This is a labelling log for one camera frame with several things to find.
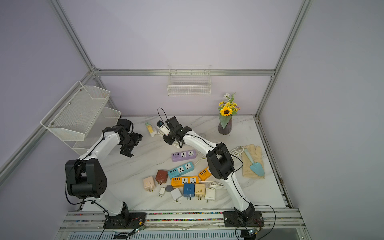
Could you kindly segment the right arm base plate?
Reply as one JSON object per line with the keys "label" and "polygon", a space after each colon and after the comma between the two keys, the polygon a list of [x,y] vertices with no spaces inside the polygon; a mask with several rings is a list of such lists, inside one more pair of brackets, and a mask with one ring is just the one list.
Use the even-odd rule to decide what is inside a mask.
{"label": "right arm base plate", "polygon": [[264,227],[264,219],[260,211],[254,211],[251,214],[239,213],[236,211],[225,211],[224,224],[226,228],[230,227]]}

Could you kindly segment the teal power strip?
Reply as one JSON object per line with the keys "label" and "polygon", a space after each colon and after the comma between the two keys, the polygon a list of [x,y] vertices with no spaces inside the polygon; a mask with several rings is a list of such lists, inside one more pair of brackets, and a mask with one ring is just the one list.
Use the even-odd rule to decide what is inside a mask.
{"label": "teal power strip", "polygon": [[187,174],[191,171],[193,171],[195,168],[194,164],[192,162],[188,162],[184,165],[178,166],[174,169],[171,169],[168,171],[168,176],[170,179],[180,177],[184,174]]}

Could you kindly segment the purple power strip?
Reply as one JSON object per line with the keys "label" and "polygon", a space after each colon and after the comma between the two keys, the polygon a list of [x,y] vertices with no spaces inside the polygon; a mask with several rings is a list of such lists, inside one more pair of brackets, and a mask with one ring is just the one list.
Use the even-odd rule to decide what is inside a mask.
{"label": "purple power strip", "polygon": [[192,159],[195,159],[196,157],[197,157],[196,150],[181,151],[181,152],[172,153],[171,155],[172,162],[192,160]]}

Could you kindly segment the small white adapter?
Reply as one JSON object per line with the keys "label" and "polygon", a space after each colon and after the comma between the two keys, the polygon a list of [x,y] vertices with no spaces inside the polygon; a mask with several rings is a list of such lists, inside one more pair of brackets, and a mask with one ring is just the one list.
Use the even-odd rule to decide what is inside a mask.
{"label": "small white adapter", "polygon": [[171,192],[171,195],[172,195],[172,198],[175,202],[179,202],[179,199],[183,197],[181,191],[179,190],[179,188],[175,188],[173,189]]}

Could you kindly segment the beige cube adapter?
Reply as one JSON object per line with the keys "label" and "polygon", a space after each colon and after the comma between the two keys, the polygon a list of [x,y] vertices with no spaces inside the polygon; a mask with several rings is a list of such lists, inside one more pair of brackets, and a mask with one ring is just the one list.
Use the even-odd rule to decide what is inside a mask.
{"label": "beige cube adapter", "polygon": [[195,197],[198,200],[202,200],[206,194],[205,184],[195,184]]}

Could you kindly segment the orange power strip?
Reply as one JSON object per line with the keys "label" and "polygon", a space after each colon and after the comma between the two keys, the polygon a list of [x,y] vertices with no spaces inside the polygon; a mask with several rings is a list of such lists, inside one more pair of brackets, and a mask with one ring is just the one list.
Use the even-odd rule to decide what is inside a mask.
{"label": "orange power strip", "polygon": [[210,169],[209,169],[209,167],[206,167],[204,170],[202,170],[200,173],[199,173],[199,175],[198,175],[198,177],[199,177],[199,179],[200,179],[200,181],[206,181],[208,178],[210,178],[212,176],[212,173],[211,173],[211,171],[210,171]]}
{"label": "orange power strip", "polygon": [[184,184],[198,184],[198,176],[189,176],[189,177],[175,177],[171,179],[171,186],[174,188],[182,188]]}

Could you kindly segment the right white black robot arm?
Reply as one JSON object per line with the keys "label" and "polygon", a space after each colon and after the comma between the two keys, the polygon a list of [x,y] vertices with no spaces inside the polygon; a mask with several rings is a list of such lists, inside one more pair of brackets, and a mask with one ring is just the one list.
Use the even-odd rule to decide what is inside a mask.
{"label": "right white black robot arm", "polygon": [[245,224],[253,218],[256,210],[246,198],[236,178],[234,160],[224,143],[215,144],[206,140],[190,127],[183,127],[176,117],[165,122],[158,121],[157,127],[164,133],[163,140],[168,145],[177,142],[180,146],[191,146],[205,155],[211,174],[226,187],[234,204],[238,221]]}

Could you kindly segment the white power strip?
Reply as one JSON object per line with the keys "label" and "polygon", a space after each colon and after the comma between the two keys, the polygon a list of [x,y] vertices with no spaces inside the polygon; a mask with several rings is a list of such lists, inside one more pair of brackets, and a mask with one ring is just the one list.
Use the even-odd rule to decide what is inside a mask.
{"label": "white power strip", "polygon": [[146,125],[146,128],[147,128],[149,134],[151,135],[151,137],[154,137],[158,134],[156,128],[154,128],[151,123],[146,122],[145,125]]}

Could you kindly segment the pink white cube adapter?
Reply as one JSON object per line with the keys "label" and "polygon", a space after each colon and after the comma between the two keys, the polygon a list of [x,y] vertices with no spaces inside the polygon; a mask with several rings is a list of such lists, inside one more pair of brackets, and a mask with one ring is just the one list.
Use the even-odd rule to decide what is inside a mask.
{"label": "pink white cube adapter", "polygon": [[152,176],[143,179],[143,185],[144,185],[145,191],[149,193],[153,192],[154,189],[156,188],[156,184]]}

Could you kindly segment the blue cube adapter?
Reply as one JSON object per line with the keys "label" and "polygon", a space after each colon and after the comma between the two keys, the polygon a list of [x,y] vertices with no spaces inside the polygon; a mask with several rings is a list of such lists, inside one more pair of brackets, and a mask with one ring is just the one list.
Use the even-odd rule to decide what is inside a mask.
{"label": "blue cube adapter", "polygon": [[183,196],[187,200],[191,200],[195,197],[195,184],[185,183],[183,188]]}

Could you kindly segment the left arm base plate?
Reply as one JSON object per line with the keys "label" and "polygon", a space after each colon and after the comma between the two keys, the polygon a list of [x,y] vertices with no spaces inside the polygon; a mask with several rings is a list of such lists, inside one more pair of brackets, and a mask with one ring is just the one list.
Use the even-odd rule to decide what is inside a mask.
{"label": "left arm base plate", "polygon": [[138,229],[145,224],[147,214],[144,212],[127,215],[106,216],[104,229]]}

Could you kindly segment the brown cube adapter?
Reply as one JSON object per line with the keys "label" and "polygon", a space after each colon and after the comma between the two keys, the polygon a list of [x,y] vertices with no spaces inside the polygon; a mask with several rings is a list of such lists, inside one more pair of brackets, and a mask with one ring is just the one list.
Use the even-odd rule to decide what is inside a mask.
{"label": "brown cube adapter", "polygon": [[155,180],[158,183],[158,185],[162,185],[167,183],[168,177],[169,177],[168,171],[158,170]]}

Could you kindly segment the small white plug charger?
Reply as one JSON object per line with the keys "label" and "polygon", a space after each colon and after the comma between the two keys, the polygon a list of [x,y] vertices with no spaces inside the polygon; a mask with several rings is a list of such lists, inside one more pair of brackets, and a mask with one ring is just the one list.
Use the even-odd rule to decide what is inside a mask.
{"label": "small white plug charger", "polygon": [[166,188],[161,187],[161,188],[160,188],[160,191],[159,191],[159,197],[162,198],[163,195],[165,194],[165,192],[166,192]]}

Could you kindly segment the yellow cube adapter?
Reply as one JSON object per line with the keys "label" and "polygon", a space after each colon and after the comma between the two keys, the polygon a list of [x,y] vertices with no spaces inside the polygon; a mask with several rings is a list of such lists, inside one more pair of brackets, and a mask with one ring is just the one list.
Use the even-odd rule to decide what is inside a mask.
{"label": "yellow cube adapter", "polygon": [[150,134],[152,134],[154,132],[151,124],[149,126],[146,126],[146,127],[147,127]]}

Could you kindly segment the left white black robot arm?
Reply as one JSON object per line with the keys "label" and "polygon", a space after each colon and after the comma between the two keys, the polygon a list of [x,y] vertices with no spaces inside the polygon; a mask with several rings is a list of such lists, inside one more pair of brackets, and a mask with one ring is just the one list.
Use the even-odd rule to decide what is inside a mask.
{"label": "left white black robot arm", "polygon": [[102,162],[116,146],[121,147],[120,154],[131,158],[132,151],[143,136],[134,132],[134,124],[127,119],[119,119],[117,124],[106,127],[95,144],[78,159],[65,164],[66,197],[73,196],[82,203],[98,206],[108,217],[118,216],[127,208],[108,189],[108,179]]}

